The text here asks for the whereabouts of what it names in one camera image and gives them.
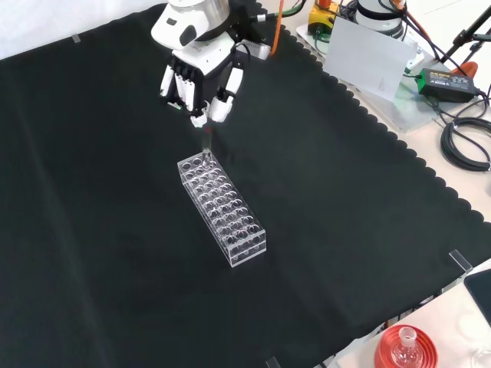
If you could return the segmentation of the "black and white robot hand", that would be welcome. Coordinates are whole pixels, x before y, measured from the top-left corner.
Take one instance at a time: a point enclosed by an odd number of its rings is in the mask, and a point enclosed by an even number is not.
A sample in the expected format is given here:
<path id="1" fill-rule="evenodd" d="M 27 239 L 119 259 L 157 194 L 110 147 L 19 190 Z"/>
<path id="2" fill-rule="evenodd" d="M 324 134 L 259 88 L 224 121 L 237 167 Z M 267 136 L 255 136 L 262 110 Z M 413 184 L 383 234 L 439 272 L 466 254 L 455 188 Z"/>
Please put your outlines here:
<path id="1" fill-rule="evenodd" d="M 236 42 L 228 33 L 211 41 L 194 41 L 172 51 L 160 84 L 160 98 L 189 114 L 192 125 L 204 127 L 208 121 L 222 123 L 232 110 L 242 84 L 244 65 Z M 204 97 L 207 78 L 224 77 L 211 101 Z"/>

